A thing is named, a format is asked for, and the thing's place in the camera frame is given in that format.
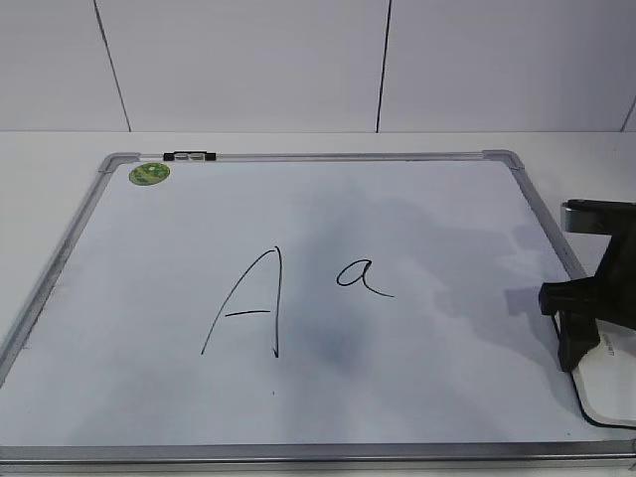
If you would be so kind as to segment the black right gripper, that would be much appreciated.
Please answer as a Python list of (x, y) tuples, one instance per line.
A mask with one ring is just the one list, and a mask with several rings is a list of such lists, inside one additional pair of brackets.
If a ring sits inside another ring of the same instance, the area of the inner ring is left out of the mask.
[(610, 203), (610, 242), (595, 273), (540, 289), (541, 311), (558, 318), (557, 357), (566, 373), (599, 345), (596, 319), (635, 328), (635, 205)]

